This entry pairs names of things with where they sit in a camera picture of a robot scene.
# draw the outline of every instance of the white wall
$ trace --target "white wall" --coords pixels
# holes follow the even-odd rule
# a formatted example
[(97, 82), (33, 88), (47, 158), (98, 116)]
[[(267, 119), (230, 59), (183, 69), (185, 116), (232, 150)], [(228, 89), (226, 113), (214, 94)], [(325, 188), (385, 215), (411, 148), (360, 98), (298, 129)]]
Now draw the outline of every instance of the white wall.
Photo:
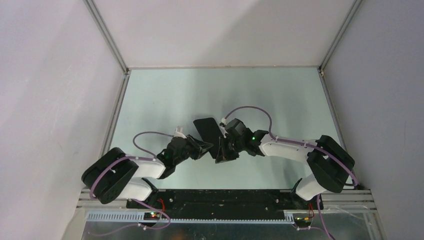
[(424, 239), (424, 1), (365, 1), (324, 71), (391, 240)]
[(130, 67), (318, 66), (353, 0), (96, 3)]
[(122, 72), (81, 0), (0, 3), (0, 236), (60, 239)]

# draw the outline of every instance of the black rectangular object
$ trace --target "black rectangular object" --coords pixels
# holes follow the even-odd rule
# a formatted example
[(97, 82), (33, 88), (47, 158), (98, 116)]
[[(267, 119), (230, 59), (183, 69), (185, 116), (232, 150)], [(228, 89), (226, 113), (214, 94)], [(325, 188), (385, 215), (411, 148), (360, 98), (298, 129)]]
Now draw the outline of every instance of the black rectangular object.
[(217, 121), (213, 117), (196, 119), (193, 121), (203, 142), (213, 144), (209, 153), (213, 159), (216, 159), (220, 149), (220, 137), (223, 137)]
[[(308, 204), (298, 208), (292, 202), (289, 191), (267, 190), (195, 190), (160, 189), (144, 202), (161, 209), (173, 219), (200, 220), (282, 220), (284, 210), (307, 210)], [(316, 197), (310, 203), (317, 208)], [(127, 201), (128, 209), (145, 209), (135, 201)]]

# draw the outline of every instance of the table surface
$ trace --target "table surface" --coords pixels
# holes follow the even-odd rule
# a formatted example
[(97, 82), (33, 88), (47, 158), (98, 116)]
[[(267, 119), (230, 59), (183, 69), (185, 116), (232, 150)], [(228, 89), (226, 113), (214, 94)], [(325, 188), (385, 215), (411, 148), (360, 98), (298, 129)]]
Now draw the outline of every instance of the table surface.
[[(232, 109), (251, 105), (265, 109), (272, 132), (295, 139), (329, 135), (337, 142), (336, 127), (314, 67), (189, 68), (132, 70), (111, 148), (150, 157), (133, 145), (145, 131), (200, 136), (193, 120), (221, 121)], [(229, 118), (242, 120), (252, 131), (267, 130), (268, 118), (255, 109), (241, 109)], [(169, 137), (143, 135), (136, 142), (158, 154)], [(234, 161), (215, 164), (209, 154), (188, 159), (166, 179), (151, 179), (162, 189), (291, 189), (311, 173), (305, 164), (280, 157), (252, 157), (245, 152)]]

